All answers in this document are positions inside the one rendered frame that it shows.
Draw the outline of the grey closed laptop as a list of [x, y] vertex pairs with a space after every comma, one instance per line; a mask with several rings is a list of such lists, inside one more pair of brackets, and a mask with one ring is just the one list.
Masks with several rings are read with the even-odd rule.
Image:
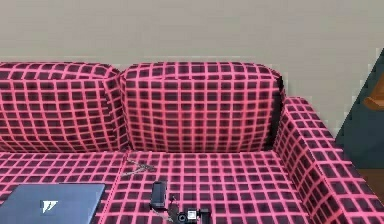
[[21, 184], [0, 205], [0, 224], [91, 224], [105, 185]]

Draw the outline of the red black checked sofa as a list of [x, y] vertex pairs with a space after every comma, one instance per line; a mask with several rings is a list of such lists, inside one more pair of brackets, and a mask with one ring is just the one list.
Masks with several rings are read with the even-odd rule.
[[0, 205], [21, 184], [104, 184], [91, 224], [384, 224], [384, 204], [281, 75], [243, 62], [0, 63]]

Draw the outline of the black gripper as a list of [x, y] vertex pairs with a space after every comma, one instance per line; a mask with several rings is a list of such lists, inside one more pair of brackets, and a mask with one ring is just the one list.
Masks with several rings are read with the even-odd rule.
[[150, 210], [167, 222], [175, 223], [176, 218], [179, 224], [185, 224], [188, 221], [187, 215], [184, 212], [179, 213], [179, 205], [174, 195], [170, 197], [168, 208], [151, 206]]

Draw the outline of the black cellphone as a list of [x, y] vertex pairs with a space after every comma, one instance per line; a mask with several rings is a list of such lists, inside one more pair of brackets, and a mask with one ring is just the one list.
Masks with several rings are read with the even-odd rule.
[[164, 209], [166, 202], [166, 187], [164, 182], [156, 181], [152, 185], [152, 192], [150, 198], [150, 206], [157, 209]]

